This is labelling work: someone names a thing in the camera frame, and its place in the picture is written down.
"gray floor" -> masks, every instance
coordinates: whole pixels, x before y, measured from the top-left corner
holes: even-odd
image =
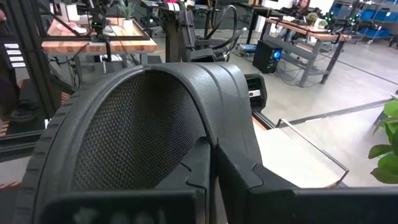
[[[215,37],[227,39],[230,32],[220,31]],[[155,41],[158,43],[155,54],[160,55],[164,61],[165,39]],[[246,42],[246,38],[242,38],[241,42]],[[398,50],[388,48],[385,42],[374,42],[371,45],[363,42],[357,45],[348,44],[340,57],[343,63],[336,64],[327,83],[317,85],[321,77],[310,77],[308,88],[293,86],[301,76],[301,72],[297,70],[282,75],[285,81],[280,75],[264,75],[269,95],[262,113],[276,123],[279,118],[292,121],[386,100],[397,90],[398,77],[394,66],[397,55]],[[325,68],[328,61],[328,58],[319,60],[316,66]],[[244,73],[259,72],[251,62],[236,55],[231,56],[230,63],[237,65]],[[280,67],[284,70],[296,69],[284,63],[280,63]],[[92,75],[92,72],[88,72],[83,75],[83,79],[90,79]],[[27,74],[19,70],[18,76],[25,78]],[[376,161],[368,160],[367,154],[371,146],[386,142],[384,133],[372,135],[373,122],[381,111],[382,107],[377,107],[318,119],[298,124],[297,127],[351,170],[345,180],[347,185],[380,186],[383,184],[369,174],[376,166]],[[23,159],[9,162],[8,165],[0,164],[0,184],[21,180],[26,161]]]

